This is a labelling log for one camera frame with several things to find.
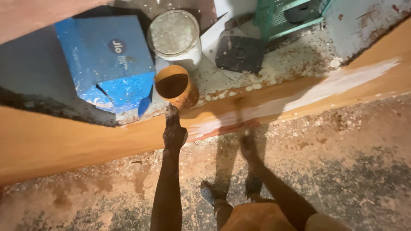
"forearm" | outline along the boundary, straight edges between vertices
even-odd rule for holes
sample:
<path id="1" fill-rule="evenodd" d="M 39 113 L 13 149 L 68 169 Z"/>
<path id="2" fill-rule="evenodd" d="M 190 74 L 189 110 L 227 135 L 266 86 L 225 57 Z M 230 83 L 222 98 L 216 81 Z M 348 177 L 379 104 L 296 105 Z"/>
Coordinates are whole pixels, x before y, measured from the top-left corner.
<path id="1" fill-rule="evenodd" d="M 151 231 L 181 230 L 182 211 L 178 177 L 179 151 L 165 148 L 154 196 Z"/>
<path id="2" fill-rule="evenodd" d="M 297 230 L 303 231 L 308 218 L 317 213 L 316 210 L 264 164 L 256 167 L 255 173 L 264 182 L 289 222 Z"/>

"orange paint can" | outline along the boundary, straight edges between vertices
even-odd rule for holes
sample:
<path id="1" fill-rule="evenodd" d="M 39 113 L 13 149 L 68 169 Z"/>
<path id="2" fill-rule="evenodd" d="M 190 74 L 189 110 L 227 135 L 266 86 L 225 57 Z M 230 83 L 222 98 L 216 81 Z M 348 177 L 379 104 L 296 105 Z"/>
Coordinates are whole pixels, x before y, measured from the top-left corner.
<path id="1" fill-rule="evenodd" d="M 161 69 L 154 80 L 158 94 L 178 109 L 190 108 L 199 99 L 199 90 L 181 66 L 171 65 Z"/>

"white bucket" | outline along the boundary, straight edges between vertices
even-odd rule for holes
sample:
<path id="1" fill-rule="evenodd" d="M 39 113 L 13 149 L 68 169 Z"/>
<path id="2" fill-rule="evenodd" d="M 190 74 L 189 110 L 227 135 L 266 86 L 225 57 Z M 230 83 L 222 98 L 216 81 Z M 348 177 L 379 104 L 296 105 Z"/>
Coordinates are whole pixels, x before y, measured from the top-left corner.
<path id="1" fill-rule="evenodd" d="M 159 15 L 150 25 L 148 45 L 159 57 L 191 72 L 202 57 L 200 27 L 192 14 L 171 10 Z"/>

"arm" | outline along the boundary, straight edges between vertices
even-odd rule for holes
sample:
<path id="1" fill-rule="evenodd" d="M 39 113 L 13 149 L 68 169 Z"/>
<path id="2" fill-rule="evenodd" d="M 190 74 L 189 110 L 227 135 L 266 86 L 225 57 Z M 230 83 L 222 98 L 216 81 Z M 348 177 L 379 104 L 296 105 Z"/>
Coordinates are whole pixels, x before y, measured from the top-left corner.
<path id="1" fill-rule="evenodd" d="M 317 211 L 302 196 L 276 177 L 257 155 L 254 133 L 241 139 L 241 153 L 247 160 L 250 169 L 266 185 L 275 198 L 288 221 L 298 230 L 303 231 L 308 218 Z"/>
<path id="2" fill-rule="evenodd" d="M 163 133 L 163 162 L 154 195 L 151 231 L 181 230 L 182 211 L 178 157 L 187 137 L 187 129 L 180 126 L 177 108 L 170 104 L 166 109 L 166 130 Z"/>

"dusty floor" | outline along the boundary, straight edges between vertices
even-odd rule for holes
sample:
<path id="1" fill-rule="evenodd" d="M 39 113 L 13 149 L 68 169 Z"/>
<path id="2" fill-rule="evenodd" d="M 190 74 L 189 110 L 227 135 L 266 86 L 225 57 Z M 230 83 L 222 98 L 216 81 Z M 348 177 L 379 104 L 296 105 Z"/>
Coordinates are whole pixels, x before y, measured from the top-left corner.
<path id="1" fill-rule="evenodd" d="M 318 211 L 354 230 L 410 230 L 410 120 L 411 95 L 388 98 L 261 126 L 259 149 Z M 161 153 L 5 187 L 1 230 L 148 230 Z M 237 134 L 187 143 L 180 161 L 183 229 L 215 230 L 199 185 L 215 182 L 243 203 Z"/>

